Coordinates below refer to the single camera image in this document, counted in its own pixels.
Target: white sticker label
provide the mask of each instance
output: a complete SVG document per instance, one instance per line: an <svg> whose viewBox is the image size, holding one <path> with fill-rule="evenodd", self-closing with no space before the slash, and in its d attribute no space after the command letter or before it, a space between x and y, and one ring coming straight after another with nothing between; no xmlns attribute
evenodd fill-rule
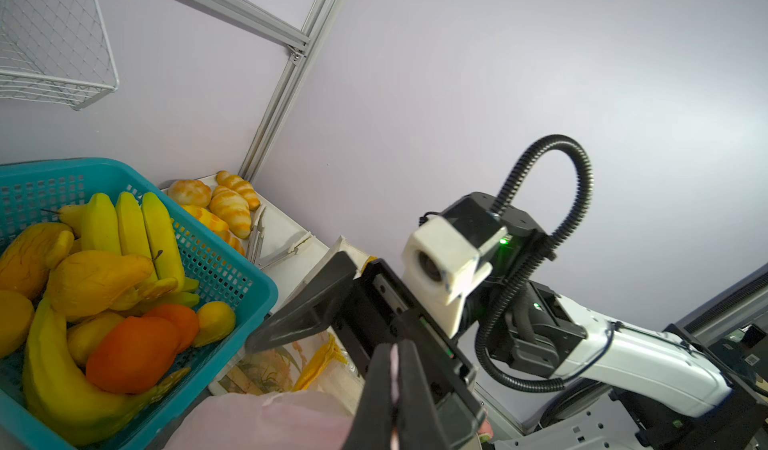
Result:
<svg viewBox="0 0 768 450"><path fill-rule="evenodd" d="M748 356L744 357L744 362L749 363L751 366L754 366L759 361L760 361L760 358L756 356L754 353L751 353Z"/></svg>

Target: wire mesh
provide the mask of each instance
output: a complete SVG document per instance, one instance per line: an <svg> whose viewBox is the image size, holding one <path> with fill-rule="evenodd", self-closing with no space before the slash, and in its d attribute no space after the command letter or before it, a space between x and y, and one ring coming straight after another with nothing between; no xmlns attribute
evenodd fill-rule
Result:
<svg viewBox="0 0 768 450"><path fill-rule="evenodd" d="M79 110L117 88L98 0L0 0L0 98Z"/></svg>

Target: teal plastic basket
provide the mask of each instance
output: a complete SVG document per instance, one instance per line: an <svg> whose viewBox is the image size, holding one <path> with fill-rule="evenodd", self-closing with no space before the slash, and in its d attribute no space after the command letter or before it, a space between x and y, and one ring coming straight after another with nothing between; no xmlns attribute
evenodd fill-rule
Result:
<svg viewBox="0 0 768 450"><path fill-rule="evenodd" d="M277 287L268 276L211 233L135 170L115 160L86 158L50 160L0 167L0 252L32 224L56 221L41 209L85 204L91 195L104 193L117 202L121 192L137 198L147 192L159 196L174 221L186 274L200 281L200 304L229 303L237 317L235 330L224 340L182 352L171 371L189 366L192 371L158 403L146 407L123 430L88 449L139 450L192 403L245 343L277 301ZM61 437L24 408L20 349L0 359L0 425L28 448L72 450Z"/></svg>

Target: basket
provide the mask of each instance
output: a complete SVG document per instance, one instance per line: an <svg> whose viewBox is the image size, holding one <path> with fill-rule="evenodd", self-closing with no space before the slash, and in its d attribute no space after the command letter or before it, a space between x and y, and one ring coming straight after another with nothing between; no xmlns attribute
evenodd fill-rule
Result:
<svg viewBox="0 0 768 450"><path fill-rule="evenodd" d="M0 98L80 110L117 89L98 0L0 0Z"/></svg>
<svg viewBox="0 0 768 450"><path fill-rule="evenodd" d="M229 303L235 309L237 324L224 340L178 355L170 370L190 366L189 375L165 398L146 407L116 436L89 445L89 449L146 447L216 377L277 301L277 287L272 279L147 179L115 160L51 160L0 167L0 251L26 226L55 220L54 214L41 212L42 208L84 204L98 192L109 195L114 202L123 191L139 199L146 192L159 196L174 222L185 272L200 281L200 304L213 300ZM28 448L72 450L71 445L24 409L23 360L23 348L0 359L0 425Z"/></svg>

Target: pink plastic bag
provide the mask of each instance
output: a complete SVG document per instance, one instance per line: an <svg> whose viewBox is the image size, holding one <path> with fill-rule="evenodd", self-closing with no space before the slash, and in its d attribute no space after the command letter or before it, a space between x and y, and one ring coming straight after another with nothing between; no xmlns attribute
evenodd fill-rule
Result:
<svg viewBox="0 0 768 450"><path fill-rule="evenodd" d="M203 400L165 450L339 450L351 426L352 417L327 393L229 393Z"/></svg>

